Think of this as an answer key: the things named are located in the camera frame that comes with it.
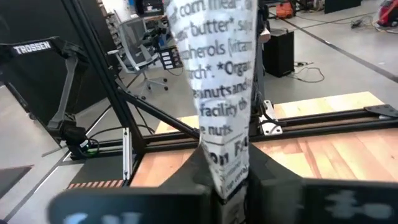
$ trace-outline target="black box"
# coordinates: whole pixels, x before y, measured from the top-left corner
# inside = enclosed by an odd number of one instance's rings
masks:
[[[294,72],[294,32],[271,30],[271,39],[262,49],[262,64],[267,73],[280,78]]]

